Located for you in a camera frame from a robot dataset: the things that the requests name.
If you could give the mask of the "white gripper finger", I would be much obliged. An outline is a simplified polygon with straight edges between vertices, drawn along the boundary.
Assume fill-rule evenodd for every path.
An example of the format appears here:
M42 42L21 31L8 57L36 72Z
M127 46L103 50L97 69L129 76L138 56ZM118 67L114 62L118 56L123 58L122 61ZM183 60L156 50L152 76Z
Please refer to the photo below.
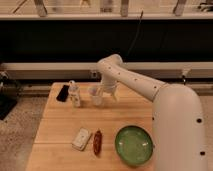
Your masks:
M116 94L115 94L115 93L112 93L112 94L111 94L111 97L113 98L114 101L116 101L116 102L118 101L118 98L116 97Z
M102 96L102 94L103 94L103 86L99 86L98 89L97 89L96 95Z

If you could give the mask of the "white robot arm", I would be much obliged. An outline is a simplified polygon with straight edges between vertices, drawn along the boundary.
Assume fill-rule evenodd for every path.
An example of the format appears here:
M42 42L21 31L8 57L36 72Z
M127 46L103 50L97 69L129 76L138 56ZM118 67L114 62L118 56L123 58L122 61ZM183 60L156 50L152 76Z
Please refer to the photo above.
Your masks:
M105 92L120 82L153 103L153 171L208 171L204 114L193 89L131 72L118 54L97 68Z

